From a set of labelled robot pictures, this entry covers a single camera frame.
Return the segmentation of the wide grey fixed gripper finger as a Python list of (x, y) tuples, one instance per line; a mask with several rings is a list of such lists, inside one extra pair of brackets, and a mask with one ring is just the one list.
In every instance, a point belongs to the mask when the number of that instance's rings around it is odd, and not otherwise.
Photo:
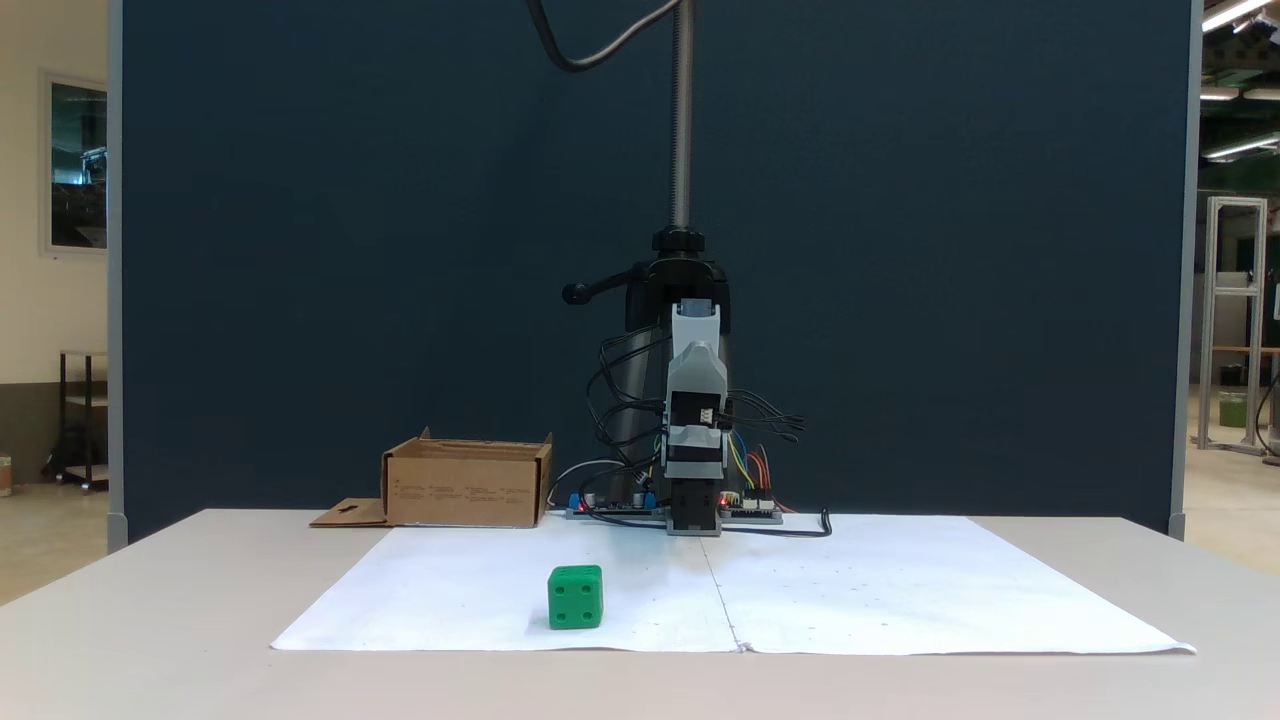
[(685, 345), (667, 365), (666, 393), (696, 393), (726, 397), (728, 370), (717, 342), (696, 340)]

